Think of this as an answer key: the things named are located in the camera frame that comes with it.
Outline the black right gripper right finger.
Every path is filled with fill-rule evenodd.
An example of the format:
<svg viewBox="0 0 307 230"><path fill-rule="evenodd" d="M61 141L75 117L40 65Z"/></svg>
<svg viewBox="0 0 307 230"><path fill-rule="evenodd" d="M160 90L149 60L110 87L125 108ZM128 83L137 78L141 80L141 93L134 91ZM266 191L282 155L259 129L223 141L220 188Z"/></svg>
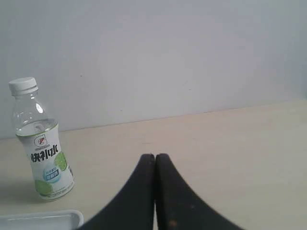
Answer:
<svg viewBox="0 0 307 230"><path fill-rule="evenodd" d="M185 182L169 155L155 160L156 215L160 230L240 230L206 204Z"/></svg>

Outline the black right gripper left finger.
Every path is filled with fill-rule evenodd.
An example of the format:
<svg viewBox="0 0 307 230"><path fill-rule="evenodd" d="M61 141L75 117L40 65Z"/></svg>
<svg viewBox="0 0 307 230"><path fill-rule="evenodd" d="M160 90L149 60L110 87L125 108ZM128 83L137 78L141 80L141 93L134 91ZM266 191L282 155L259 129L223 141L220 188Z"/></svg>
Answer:
<svg viewBox="0 0 307 230"><path fill-rule="evenodd" d="M141 155L117 195L82 230L152 230L154 224L155 157Z"/></svg>

